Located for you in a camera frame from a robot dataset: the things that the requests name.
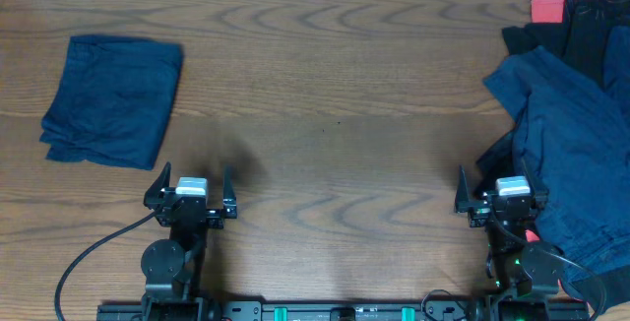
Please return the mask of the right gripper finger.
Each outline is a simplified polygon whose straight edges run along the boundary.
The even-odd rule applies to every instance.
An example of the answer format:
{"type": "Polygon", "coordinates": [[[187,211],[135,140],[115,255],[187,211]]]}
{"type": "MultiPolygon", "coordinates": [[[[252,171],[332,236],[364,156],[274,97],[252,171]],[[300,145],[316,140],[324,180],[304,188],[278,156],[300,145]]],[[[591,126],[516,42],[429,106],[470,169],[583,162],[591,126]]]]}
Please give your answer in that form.
{"type": "Polygon", "coordinates": [[[529,168],[525,160],[521,161],[522,169],[531,188],[531,194],[538,210],[543,210],[548,202],[548,189],[543,182],[529,168]]]}
{"type": "Polygon", "coordinates": [[[456,196],[454,200],[454,212],[466,213],[473,208],[473,200],[471,198],[464,168],[459,166],[458,184],[456,196]]]}

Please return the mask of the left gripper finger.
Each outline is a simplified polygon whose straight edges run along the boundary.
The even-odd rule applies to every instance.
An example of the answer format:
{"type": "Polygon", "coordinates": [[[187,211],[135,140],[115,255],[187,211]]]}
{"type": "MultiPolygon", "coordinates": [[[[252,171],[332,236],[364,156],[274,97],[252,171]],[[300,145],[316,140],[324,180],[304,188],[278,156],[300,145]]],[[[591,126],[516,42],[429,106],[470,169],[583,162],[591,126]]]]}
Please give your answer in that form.
{"type": "Polygon", "coordinates": [[[232,169],[227,166],[223,172],[222,210],[226,219],[237,218],[237,199],[232,184],[232,169]]]}
{"type": "Polygon", "coordinates": [[[147,189],[143,204],[148,209],[157,209],[164,201],[165,190],[169,187],[171,163],[167,162],[157,179],[147,189]]]}

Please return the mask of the navy blue shorts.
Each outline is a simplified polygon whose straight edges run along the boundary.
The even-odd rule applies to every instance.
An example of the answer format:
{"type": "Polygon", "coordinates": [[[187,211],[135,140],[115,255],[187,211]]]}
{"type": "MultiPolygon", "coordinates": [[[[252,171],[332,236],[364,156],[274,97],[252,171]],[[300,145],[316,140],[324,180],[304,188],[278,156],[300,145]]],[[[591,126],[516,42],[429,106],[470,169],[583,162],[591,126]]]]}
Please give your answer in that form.
{"type": "Polygon", "coordinates": [[[547,187],[539,236],[597,274],[629,265],[629,30],[614,28],[604,84],[543,47],[484,79],[516,122],[512,153],[547,187]]]}

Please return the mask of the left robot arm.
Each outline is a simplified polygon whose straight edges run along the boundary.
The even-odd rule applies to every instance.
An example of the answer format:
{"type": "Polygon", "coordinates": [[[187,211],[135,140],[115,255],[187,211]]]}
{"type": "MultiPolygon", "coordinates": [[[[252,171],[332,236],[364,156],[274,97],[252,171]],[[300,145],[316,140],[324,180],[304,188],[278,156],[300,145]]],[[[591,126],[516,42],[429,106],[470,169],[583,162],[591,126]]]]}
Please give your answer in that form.
{"type": "Polygon", "coordinates": [[[201,273],[208,246],[208,231],[222,229],[237,217],[232,170],[224,170],[222,206],[208,207],[208,180],[183,177],[169,185],[166,164],[146,191],[144,205],[152,210],[169,237],[147,247],[141,258],[146,278],[142,321],[219,321],[221,306],[201,292],[201,273]]]}

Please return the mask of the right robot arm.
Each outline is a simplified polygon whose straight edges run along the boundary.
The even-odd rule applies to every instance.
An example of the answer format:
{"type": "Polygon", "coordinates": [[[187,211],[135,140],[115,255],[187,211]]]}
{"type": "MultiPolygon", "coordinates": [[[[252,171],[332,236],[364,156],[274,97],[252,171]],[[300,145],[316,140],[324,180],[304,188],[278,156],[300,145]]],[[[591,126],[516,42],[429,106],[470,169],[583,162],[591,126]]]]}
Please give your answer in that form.
{"type": "Polygon", "coordinates": [[[550,296],[559,293],[562,262],[556,249],[541,240],[528,241],[537,216],[545,208],[548,189],[527,170],[499,178],[495,188],[475,198],[465,170],[459,168],[454,211],[468,216],[469,226],[483,228],[488,238],[486,275],[497,291],[467,308],[471,320],[549,320],[550,296]]]}

